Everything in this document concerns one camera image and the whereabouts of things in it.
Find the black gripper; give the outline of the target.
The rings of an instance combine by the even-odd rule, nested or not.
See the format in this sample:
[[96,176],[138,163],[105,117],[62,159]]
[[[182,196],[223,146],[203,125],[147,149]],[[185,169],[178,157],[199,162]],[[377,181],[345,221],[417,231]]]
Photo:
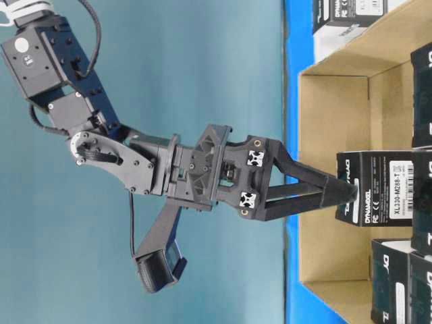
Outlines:
[[[172,204],[209,211],[225,203],[243,218],[271,221],[355,201],[355,185],[293,160],[280,141],[249,136],[233,143],[231,130],[210,125],[193,147],[175,146]],[[298,182],[269,188],[273,165]]]

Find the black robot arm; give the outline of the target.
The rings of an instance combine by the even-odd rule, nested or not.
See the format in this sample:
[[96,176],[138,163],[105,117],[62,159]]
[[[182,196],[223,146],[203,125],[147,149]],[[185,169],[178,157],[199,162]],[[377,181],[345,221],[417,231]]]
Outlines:
[[50,1],[2,1],[1,11],[17,28],[2,56],[30,114],[49,116],[46,131],[67,138],[78,165],[108,171],[131,195],[166,196],[160,220],[225,203],[241,217],[270,221],[355,200],[356,186],[293,160],[278,140],[234,143],[229,126],[210,125],[187,147],[177,136],[148,136],[122,124],[94,69],[99,54],[86,56]]

